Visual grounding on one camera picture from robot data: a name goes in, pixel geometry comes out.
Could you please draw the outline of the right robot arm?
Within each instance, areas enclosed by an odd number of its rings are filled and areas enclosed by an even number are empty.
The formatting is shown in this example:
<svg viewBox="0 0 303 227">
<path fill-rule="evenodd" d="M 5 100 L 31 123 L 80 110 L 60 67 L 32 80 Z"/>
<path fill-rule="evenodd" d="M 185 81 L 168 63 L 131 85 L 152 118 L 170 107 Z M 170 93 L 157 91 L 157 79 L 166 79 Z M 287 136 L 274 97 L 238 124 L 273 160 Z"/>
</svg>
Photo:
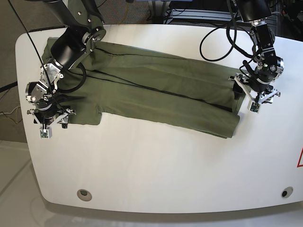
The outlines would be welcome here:
<svg viewBox="0 0 303 227">
<path fill-rule="evenodd" d="M 59 123 L 67 128 L 70 115 L 75 111 L 69 106 L 61 106 L 70 100 L 69 93 L 81 88 L 87 73 L 82 61 L 94 51 L 96 44 L 106 34 L 104 20 L 94 0 L 45 0 L 43 2 L 57 19 L 67 26 L 65 32 L 50 48 L 51 58 L 41 63 L 40 79 L 26 87 L 26 99 L 35 106 L 28 110 L 40 131 L 50 132 L 51 126 Z M 60 89 L 59 80 L 70 69 L 82 71 L 78 85 L 70 89 Z"/>
</svg>

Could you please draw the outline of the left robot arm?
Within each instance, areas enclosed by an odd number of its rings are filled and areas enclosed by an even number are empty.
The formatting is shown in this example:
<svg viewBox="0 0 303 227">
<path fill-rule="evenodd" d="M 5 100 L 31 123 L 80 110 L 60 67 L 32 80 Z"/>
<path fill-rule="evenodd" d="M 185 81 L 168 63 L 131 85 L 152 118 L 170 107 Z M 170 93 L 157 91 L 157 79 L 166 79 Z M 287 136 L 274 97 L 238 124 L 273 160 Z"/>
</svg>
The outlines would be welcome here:
<svg viewBox="0 0 303 227">
<path fill-rule="evenodd" d="M 257 66 L 252 69 L 247 61 L 243 61 L 248 74 L 237 75 L 234 81 L 240 86 L 251 100 L 252 107 L 259 107 L 263 103 L 272 103 L 274 96 L 280 96 L 280 92 L 274 89 L 270 83 L 275 81 L 284 70 L 283 59 L 276 55 L 273 47 L 275 35 L 270 31 L 265 19 L 272 15 L 265 0 L 234 0 L 241 19 L 244 23 L 251 23 L 251 40 L 253 41 L 253 55 L 249 56 L 242 51 L 230 38 L 230 26 L 226 28 L 226 34 L 232 47 L 241 52 L 247 58 L 253 60 Z"/>
</svg>

